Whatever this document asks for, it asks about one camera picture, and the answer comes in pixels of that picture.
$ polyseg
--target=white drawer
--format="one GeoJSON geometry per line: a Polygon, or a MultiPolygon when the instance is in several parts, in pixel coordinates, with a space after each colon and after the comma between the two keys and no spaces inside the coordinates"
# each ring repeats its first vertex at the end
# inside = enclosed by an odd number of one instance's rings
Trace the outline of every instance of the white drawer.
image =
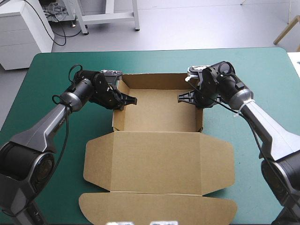
{"type": "Polygon", "coordinates": [[[21,15],[0,17],[0,32],[27,29],[27,24],[25,23],[21,15]]]}
{"type": "Polygon", "coordinates": [[[37,44],[1,46],[0,64],[4,69],[28,68],[33,57],[40,52],[37,44]]]}
{"type": "Polygon", "coordinates": [[[35,40],[29,30],[15,30],[0,32],[0,46],[34,43],[35,40]]]}

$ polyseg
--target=silver arm casing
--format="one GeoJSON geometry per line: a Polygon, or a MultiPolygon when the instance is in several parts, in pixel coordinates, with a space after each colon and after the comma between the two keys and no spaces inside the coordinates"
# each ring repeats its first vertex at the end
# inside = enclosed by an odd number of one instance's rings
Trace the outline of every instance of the silver arm casing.
{"type": "MultiPolygon", "coordinates": [[[[253,99],[252,91],[244,89],[231,98],[229,106],[238,110],[250,99],[253,99]]],[[[244,105],[241,112],[254,124],[255,132],[262,140],[262,151],[266,157],[277,161],[300,150],[300,136],[285,130],[255,102],[244,105]]]]}
{"type": "Polygon", "coordinates": [[[53,137],[65,121],[69,107],[58,104],[32,128],[14,135],[10,141],[36,151],[56,153],[53,137]]]}

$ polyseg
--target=white cable tie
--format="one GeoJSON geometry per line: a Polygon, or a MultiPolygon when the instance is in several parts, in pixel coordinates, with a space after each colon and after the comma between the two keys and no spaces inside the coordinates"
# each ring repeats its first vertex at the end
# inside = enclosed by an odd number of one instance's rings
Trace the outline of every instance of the white cable tie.
{"type": "Polygon", "coordinates": [[[234,117],[239,116],[240,111],[242,110],[242,108],[243,108],[245,105],[247,105],[248,103],[250,103],[250,102],[255,102],[255,101],[254,101],[254,99],[249,99],[249,100],[245,101],[245,102],[241,105],[241,107],[240,107],[240,109],[238,110],[238,112],[237,112],[236,114],[234,114],[234,117]]]}

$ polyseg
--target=box lid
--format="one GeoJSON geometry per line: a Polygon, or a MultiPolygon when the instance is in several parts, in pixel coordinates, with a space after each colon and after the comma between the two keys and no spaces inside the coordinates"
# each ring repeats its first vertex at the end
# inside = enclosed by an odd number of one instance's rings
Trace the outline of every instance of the box lid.
{"type": "Polygon", "coordinates": [[[234,183],[233,147],[197,132],[115,131],[87,143],[83,176],[112,192],[204,195],[234,183]]]}
{"type": "Polygon", "coordinates": [[[85,193],[79,198],[79,206],[95,225],[121,221],[135,225],[150,225],[152,221],[228,225],[237,210],[235,202],[227,199],[134,193],[85,193]]]}

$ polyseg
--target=white table frame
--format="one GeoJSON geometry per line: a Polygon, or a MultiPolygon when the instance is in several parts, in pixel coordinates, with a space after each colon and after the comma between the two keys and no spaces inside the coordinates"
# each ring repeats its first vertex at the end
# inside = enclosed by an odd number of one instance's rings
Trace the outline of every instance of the white table frame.
{"type": "Polygon", "coordinates": [[[77,20],[83,34],[88,34],[87,25],[134,21],[135,30],[140,30],[137,0],[132,0],[133,12],[114,13],[114,0],[106,0],[105,14],[84,15],[80,0],[73,0],[77,20]]]}

